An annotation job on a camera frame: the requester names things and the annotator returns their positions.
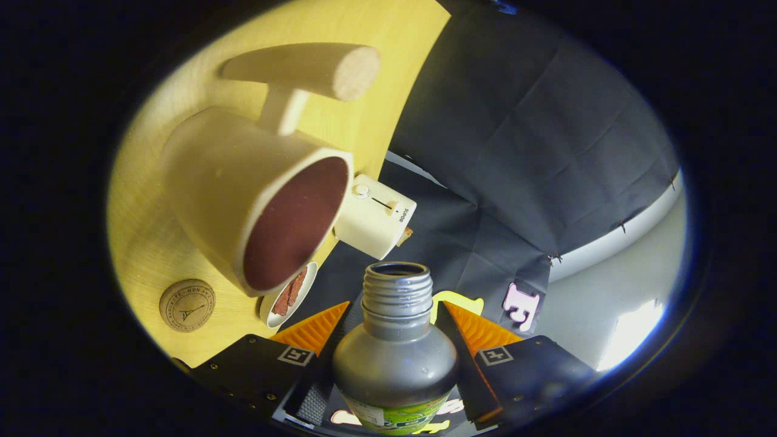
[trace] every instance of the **mug handle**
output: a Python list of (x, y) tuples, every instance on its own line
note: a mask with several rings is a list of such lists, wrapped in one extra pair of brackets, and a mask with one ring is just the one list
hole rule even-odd
[(373, 47), (306, 43), (241, 54), (221, 69), (224, 79), (265, 82), (267, 99), (258, 125), (276, 135), (297, 128), (310, 93), (350, 102), (372, 85), (380, 65)]

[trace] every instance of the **green label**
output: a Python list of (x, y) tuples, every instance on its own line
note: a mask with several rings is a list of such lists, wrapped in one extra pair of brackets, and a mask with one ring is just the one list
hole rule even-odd
[(365, 404), (345, 395), (343, 395), (343, 399), (365, 428), (382, 434), (402, 435), (418, 431), (426, 426), (448, 399), (448, 394), (450, 393), (423, 404), (392, 408)]

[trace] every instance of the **bottle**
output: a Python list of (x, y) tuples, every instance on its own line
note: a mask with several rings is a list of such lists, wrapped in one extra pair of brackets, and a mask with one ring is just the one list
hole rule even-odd
[(388, 435), (422, 429), (448, 399), (456, 379), (451, 340), (430, 323), (432, 279), (421, 264), (367, 267), (364, 322), (333, 357), (335, 384), (361, 424)]

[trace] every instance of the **small plate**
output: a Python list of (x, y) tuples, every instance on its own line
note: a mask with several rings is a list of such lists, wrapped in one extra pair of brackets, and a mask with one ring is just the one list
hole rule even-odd
[(300, 304), (302, 304), (302, 301), (305, 300), (305, 297), (307, 297), (308, 291), (310, 290), (310, 287), (313, 285), (313, 281), (315, 280), (315, 275), (318, 272), (318, 263), (314, 261), (308, 264), (308, 273), (305, 275), (305, 279), (302, 281), (302, 287), (300, 287), (299, 293), (297, 294), (297, 300), (294, 301), (293, 306), (289, 306), (285, 316), (273, 313), (271, 310), (273, 309), (273, 306), (275, 306), (275, 302), (277, 302), (280, 294), (283, 292), (286, 286), (281, 288), (279, 292), (275, 292), (261, 298), (262, 302), (259, 307), (259, 318), (267, 325), (267, 327), (270, 329), (277, 328), (286, 320), (288, 320), (292, 314), (294, 314), (294, 311), (299, 308)]

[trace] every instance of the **wooden table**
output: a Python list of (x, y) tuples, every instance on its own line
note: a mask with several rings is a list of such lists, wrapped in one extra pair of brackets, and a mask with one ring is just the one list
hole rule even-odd
[[(148, 98), (117, 153), (107, 232), (127, 305), (166, 354), (196, 366), (245, 334), (269, 337), (276, 331), (257, 316), (257, 299), (227, 281), (187, 239), (162, 192), (159, 153), (178, 123), (212, 106), (252, 119), (260, 115), (267, 85), (220, 79), (218, 67), (247, 51), (282, 44), (340, 42), (377, 48), (378, 77), (359, 100), (344, 103), (311, 95), (298, 125), (299, 131), (352, 152), (354, 171), (377, 179), (410, 89), (449, 17), (434, 0), (289, 2), (216, 40)], [(322, 264), (336, 243), (329, 235), (313, 260)], [(172, 283), (188, 278), (213, 287), (215, 310), (199, 330), (180, 333), (160, 317), (159, 297)]]

